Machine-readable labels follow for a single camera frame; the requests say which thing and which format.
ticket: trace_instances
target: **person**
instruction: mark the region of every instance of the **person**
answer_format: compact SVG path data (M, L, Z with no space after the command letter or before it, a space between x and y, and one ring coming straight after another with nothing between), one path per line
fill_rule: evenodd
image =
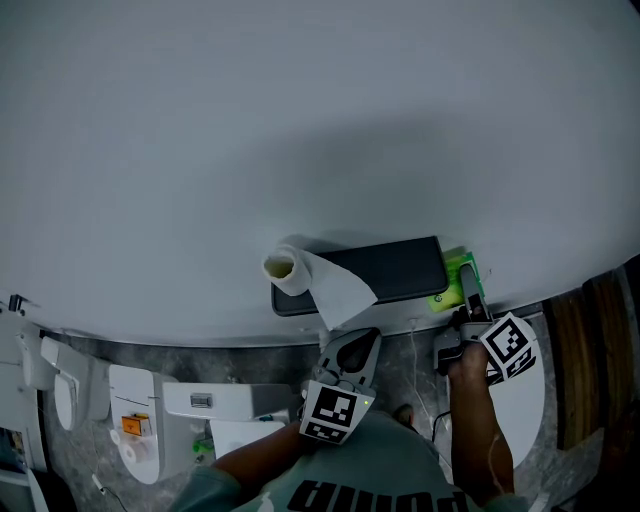
M479 343L449 368L452 422L450 485L433 443L410 426L368 413L343 445L316 442L292 423L197 468L171 506L180 512L429 511L520 512L513 461L485 379Z

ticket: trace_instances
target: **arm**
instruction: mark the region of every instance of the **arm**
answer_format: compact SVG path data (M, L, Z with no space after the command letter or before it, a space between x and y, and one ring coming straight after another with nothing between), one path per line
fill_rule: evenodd
M487 361L484 346L474 343L449 368L453 479L481 507L514 492L511 450L485 380Z
M299 434L295 422L273 434L238 448L216 460L213 467L233 476L242 487L244 497L254 497L262 486L280 476L300 458L311 438Z

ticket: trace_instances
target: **gray speckled floor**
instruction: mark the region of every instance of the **gray speckled floor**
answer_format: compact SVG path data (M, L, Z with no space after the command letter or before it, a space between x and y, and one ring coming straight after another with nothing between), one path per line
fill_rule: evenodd
M540 308L529 308L530 322L538 335L546 373L545 413L542 427L527 459L516 468L516 489L532 503L540 493L548 493L549 505L572 496L588 482L598 467L602 432L569 452L555 448L557 408L555 378L546 321ZM415 426L431 435L433 419L442 411L443 381L433 372L433 338L437 330L385 339L382 344L374 387L378 392L377 409L392 412L403 403L413 404ZM128 345L121 343L61 337L74 348L116 364L136 366L172 375L183 382L287 383L299 388L308 378L319 357L315 346L265 349L189 349ZM413 388L414 357L417 356L416 384L427 414ZM103 483L120 496L129 512L165 510L185 484L187 474L155 485L138 483L124 467L116 446L111 442L110 422L85 422L77 431L67 433L60 426L53 393L45 393L45 432L53 469L68 483L81 511L120 510L112 496L103 497L91 481L98 468ZM449 458L450 432L447 422L439 428L436 445Z

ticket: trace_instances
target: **gray sleeve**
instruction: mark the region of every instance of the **gray sleeve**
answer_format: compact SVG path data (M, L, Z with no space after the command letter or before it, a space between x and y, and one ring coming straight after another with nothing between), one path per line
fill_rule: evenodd
M491 500L484 508L484 512L527 512L527 500L515 494L503 494Z
M171 504L171 512L227 512L237 506L240 484L228 473L199 467Z

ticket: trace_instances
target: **green object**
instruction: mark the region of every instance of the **green object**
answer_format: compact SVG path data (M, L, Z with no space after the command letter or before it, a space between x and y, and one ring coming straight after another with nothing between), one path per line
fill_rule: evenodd
M193 442L193 453L213 453L213 439L199 439Z
M472 253L467 252L460 254L459 249L454 249L453 251L444 253L443 257L449 276L449 288L443 293L427 297L427 304L429 304L429 307L434 313L440 313L464 304L464 294L462 292L462 283L460 282L460 267L465 263L471 263L473 265L478 286L484 296L484 289L478 277L478 267L476 266L476 261L473 259Z

